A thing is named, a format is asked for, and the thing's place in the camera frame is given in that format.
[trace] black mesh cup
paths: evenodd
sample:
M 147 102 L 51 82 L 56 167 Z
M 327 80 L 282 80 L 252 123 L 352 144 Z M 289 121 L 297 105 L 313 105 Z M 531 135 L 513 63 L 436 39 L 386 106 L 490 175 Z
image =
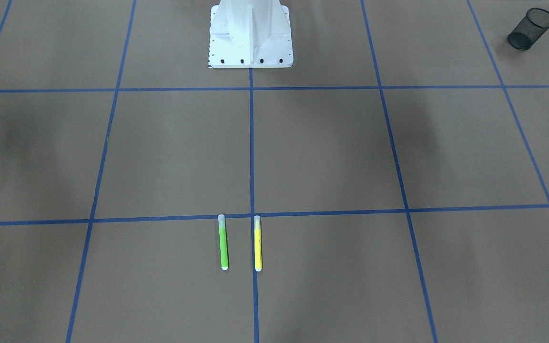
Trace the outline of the black mesh cup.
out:
M 508 35 L 508 43 L 518 50 L 529 50 L 531 46 L 549 29 L 549 11 L 529 9 L 527 15 Z

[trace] gray surface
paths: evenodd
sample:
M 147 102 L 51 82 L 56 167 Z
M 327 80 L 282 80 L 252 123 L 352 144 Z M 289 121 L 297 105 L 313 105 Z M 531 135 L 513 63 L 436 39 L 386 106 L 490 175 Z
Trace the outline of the gray surface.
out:
M 85 224 L 0 226 L 0 342 L 65 339 Z
M 378 89 L 189 91 L 250 87 L 206 67 L 216 0 L 137 1 L 122 87 L 183 89 L 115 93 L 132 3 L 11 4 L 0 90 L 24 90 L 0 93 L 0 343 L 549 343 L 549 202 L 505 92 L 476 88 L 499 80 L 466 1 L 365 1 L 382 82 L 406 86 L 387 111 Z M 360 0 L 283 4 L 295 65 L 256 87 L 377 85 Z M 525 86 L 508 93 L 549 191 L 549 89 L 527 88 L 549 84 L 549 32 L 505 42 L 549 0 L 471 4 Z M 228 272 L 221 212 L 239 217 Z M 253 212 L 276 215 L 257 283 Z
M 549 209 L 419 213 L 440 341 L 549 342 Z

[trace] white plastic base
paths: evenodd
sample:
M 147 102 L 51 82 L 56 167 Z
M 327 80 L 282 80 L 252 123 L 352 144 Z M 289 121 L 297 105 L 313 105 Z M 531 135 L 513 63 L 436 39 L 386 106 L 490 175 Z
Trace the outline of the white plastic base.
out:
M 224 4 L 211 8 L 209 68 L 288 68 L 294 64 L 287 6 L 278 0 L 261 0 L 244 8 L 225 4 L 229 7 L 222 9 Z

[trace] white mounting plate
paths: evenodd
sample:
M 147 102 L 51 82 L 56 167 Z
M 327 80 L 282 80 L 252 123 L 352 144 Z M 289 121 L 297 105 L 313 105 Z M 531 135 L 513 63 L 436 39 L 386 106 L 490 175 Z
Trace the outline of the white mounting plate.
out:
M 215 5 L 211 8 L 211 23 L 218 7 Z M 289 8 L 281 7 L 290 23 Z M 262 46 L 255 48 L 254 56 L 255 60 L 251 61 L 248 48 L 235 45 L 229 37 L 211 35 L 209 39 L 209 68 L 289 68 L 294 64 L 292 37 L 272 36 Z

